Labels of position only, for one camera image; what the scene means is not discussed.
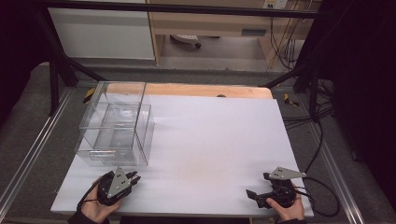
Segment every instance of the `white tabletop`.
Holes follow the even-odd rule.
[[[262,173],[298,171],[276,100],[150,96],[154,135],[148,166],[118,213],[141,216],[268,217],[246,189],[272,190]],[[116,167],[90,167],[76,156],[51,211],[70,214],[92,182]],[[303,187],[301,178],[292,182]],[[313,212],[303,197],[305,215]]]

